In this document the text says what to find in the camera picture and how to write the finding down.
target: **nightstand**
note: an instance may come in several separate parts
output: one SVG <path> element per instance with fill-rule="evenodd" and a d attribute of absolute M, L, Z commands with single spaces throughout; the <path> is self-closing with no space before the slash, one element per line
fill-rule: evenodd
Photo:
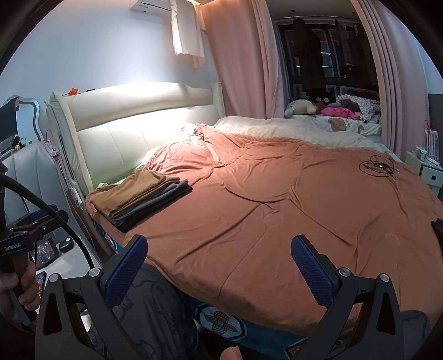
<path fill-rule="evenodd" d="M 438 196 L 439 191 L 443 186 L 443 168 L 434 165 L 429 161 L 421 161 L 410 152 L 406 153 L 406 159 L 404 162 L 408 164 L 412 170 L 424 180 L 432 192 Z"/>

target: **bed headboard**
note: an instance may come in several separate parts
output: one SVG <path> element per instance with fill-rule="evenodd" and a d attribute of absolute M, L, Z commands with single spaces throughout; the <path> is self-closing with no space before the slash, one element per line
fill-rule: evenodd
<path fill-rule="evenodd" d="M 183 124 L 214 125 L 225 116 L 219 82 L 143 82 L 68 97 L 53 92 L 46 112 L 71 184 L 84 196 L 130 174 Z"/>

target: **ceiling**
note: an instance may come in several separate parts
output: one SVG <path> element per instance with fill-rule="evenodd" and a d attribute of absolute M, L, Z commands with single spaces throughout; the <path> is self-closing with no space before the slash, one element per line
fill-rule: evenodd
<path fill-rule="evenodd" d="M 340 16 L 358 18 L 350 0 L 266 0 L 275 20 L 289 16 Z"/>

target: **white plush toy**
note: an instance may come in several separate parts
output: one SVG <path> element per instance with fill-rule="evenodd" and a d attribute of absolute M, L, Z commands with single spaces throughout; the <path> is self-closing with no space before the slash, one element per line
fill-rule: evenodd
<path fill-rule="evenodd" d="M 290 118 L 292 115 L 313 115 L 317 112 L 317 107 L 309 100 L 299 99 L 291 102 L 284 112 L 284 116 Z"/>

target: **blue gripper pad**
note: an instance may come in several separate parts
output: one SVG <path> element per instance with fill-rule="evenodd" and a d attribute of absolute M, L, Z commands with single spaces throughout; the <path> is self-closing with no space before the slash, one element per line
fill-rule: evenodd
<path fill-rule="evenodd" d="M 148 242 L 139 235 L 106 282 L 104 298 L 110 309 L 121 304 L 147 254 Z"/>
<path fill-rule="evenodd" d="M 55 205 L 55 204 L 51 204 L 51 205 L 49 205 L 49 207 L 54 211 L 58 211 L 57 205 Z M 41 210 L 41 209 L 37 210 L 31 214 L 31 222 L 40 220 L 40 219 L 44 218 L 45 216 L 48 216 L 46 211 Z"/>
<path fill-rule="evenodd" d="M 334 285 L 302 237 L 292 239 L 291 256 L 317 304 L 330 308 L 334 302 Z"/>

